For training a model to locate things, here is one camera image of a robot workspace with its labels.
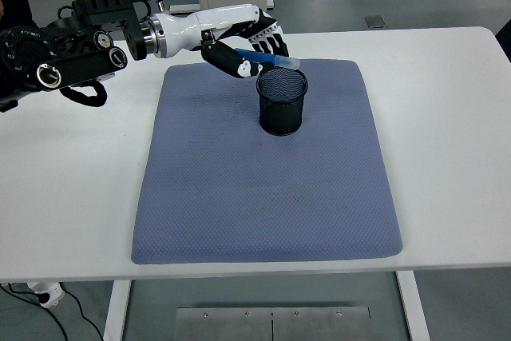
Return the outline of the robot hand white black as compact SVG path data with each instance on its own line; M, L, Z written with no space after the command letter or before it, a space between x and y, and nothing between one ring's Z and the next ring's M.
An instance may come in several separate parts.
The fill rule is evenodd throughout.
M252 4L201 10L186 17L168 11L149 18L158 58L199 51L209 64L233 77L258 76L288 57L278 22Z

